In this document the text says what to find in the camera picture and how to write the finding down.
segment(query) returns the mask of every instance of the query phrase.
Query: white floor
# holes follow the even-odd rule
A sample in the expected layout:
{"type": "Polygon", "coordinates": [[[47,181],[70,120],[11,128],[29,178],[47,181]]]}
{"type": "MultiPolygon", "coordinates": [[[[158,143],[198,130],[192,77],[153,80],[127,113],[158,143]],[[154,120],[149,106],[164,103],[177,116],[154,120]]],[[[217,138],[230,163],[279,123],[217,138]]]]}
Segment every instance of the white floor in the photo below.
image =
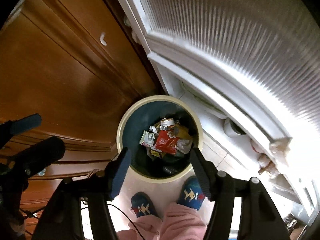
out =
{"type": "MultiPolygon", "coordinates": [[[[248,180],[256,174],[247,171],[237,160],[222,149],[212,138],[204,133],[204,146],[202,150],[206,160],[212,161],[218,170],[227,172],[234,178],[248,180]]],[[[158,214],[162,217],[166,206],[170,202],[177,201],[181,187],[184,181],[194,175],[191,170],[188,174],[179,180],[165,184],[146,183],[136,178],[134,171],[129,169],[125,177],[122,189],[119,196],[117,196],[112,204],[120,208],[132,221],[136,220],[136,216],[131,210],[131,197],[137,192],[146,193],[153,201],[158,214]]],[[[272,200],[276,204],[279,213],[285,217],[292,209],[292,202],[284,197],[281,197],[273,192],[269,192],[272,200]]],[[[214,203],[211,203],[206,198],[199,210],[199,213],[205,223],[208,223],[212,213],[214,203]]],[[[116,232],[128,229],[128,220],[116,208],[109,206],[111,218],[116,232]]],[[[234,214],[231,229],[238,230],[241,212],[241,198],[236,198],[234,205],[234,214]]],[[[93,239],[88,209],[82,210],[84,235],[87,239],[93,239]]]]}

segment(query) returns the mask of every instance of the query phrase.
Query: red plastic bag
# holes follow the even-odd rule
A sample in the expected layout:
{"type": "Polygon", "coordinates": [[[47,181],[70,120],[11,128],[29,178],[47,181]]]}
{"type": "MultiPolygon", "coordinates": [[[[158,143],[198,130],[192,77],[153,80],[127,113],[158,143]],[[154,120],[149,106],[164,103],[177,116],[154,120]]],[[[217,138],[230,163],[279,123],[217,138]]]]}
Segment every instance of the red plastic bag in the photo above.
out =
{"type": "Polygon", "coordinates": [[[176,154],[176,145],[178,137],[175,137],[172,131],[159,131],[159,136],[157,138],[155,148],[172,155],[176,154]]]}

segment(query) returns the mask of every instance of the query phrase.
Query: person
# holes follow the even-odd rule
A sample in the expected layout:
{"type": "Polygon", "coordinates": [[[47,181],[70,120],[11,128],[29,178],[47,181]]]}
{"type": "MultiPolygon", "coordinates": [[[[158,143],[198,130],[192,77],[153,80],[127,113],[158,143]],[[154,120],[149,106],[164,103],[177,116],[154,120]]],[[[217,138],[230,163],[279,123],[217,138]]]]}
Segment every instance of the person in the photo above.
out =
{"type": "MultiPolygon", "coordinates": [[[[204,200],[196,176],[189,177],[184,183],[176,203],[170,203],[159,218],[150,198],[143,192],[131,198],[132,209],[137,216],[135,226],[145,240],[202,240],[207,226],[198,211],[204,200]]],[[[129,223],[129,230],[117,232],[119,240],[142,240],[135,227],[129,223]]]]}

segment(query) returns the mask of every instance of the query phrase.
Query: foot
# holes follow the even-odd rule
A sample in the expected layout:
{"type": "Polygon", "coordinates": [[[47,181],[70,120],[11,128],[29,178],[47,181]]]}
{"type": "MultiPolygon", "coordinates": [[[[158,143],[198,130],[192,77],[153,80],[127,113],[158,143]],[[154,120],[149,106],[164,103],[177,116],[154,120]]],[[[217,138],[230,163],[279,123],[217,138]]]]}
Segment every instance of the foot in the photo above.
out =
{"type": "Polygon", "coordinates": [[[137,218],[147,215],[154,215],[156,217],[159,217],[152,201],[150,200],[148,195],[143,192],[138,192],[132,196],[131,206],[137,218]]]}
{"type": "Polygon", "coordinates": [[[177,204],[199,210],[203,200],[204,194],[202,193],[197,177],[189,177],[182,186],[177,204]]]}

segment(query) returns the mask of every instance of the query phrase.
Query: pink pants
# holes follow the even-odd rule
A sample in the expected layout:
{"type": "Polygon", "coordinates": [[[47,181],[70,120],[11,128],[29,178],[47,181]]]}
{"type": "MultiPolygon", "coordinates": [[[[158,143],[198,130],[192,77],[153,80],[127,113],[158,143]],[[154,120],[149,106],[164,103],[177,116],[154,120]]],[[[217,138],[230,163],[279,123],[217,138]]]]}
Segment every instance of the pink pants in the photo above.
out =
{"type": "MultiPolygon", "coordinates": [[[[146,240],[202,240],[207,226],[202,222],[196,209],[171,203],[164,220],[153,215],[142,216],[134,222],[146,240]]],[[[117,233],[119,240],[142,240],[134,226],[117,233]]]]}

